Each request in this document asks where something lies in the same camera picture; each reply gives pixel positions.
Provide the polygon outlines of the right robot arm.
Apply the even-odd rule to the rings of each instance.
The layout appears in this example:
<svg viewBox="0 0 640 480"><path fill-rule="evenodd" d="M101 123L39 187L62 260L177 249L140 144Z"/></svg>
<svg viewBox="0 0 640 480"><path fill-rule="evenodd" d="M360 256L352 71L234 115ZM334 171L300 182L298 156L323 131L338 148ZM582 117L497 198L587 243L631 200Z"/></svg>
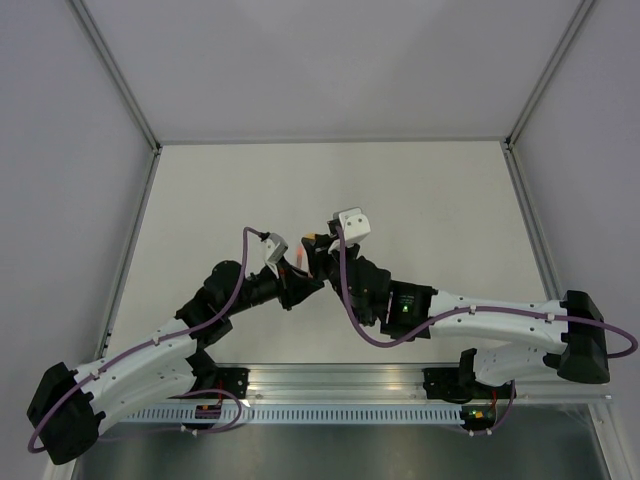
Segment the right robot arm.
<svg viewBox="0 0 640 480"><path fill-rule="evenodd" d="M396 281L360 255L357 245L342 249L334 236L307 236L301 244L310 274L330 282L359 329L377 327L388 336L388 347L417 338L501 342L499 348L462 352L455 382L466 396L548 370L581 384L610 380L604 319L585 292L569 290L542 303L493 303Z"/></svg>

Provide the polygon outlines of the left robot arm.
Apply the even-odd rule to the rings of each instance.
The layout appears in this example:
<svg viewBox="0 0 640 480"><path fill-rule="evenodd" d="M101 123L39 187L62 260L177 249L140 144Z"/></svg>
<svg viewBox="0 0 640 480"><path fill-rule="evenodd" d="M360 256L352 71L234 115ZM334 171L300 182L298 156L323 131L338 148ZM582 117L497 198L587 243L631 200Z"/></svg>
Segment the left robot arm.
<svg viewBox="0 0 640 480"><path fill-rule="evenodd" d="M285 310L324 286L286 260L245 275L235 261L216 265L174 318L138 345L89 364L45 371L27 409L28 449L56 465L77 459L121 419L172 397L242 397L207 347L232 329L232 315L277 300Z"/></svg>

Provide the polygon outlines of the orange marker pen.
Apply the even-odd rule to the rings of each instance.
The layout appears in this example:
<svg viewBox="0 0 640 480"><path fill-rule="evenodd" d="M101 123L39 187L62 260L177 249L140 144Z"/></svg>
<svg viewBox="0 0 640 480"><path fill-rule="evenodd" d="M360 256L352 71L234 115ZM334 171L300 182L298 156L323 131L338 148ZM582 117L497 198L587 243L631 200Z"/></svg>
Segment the orange marker pen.
<svg viewBox="0 0 640 480"><path fill-rule="evenodd" d="M301 269L303 266L304 254L304 248L302 246L299 246L296 250L296 267L298 269Z"/></svg>

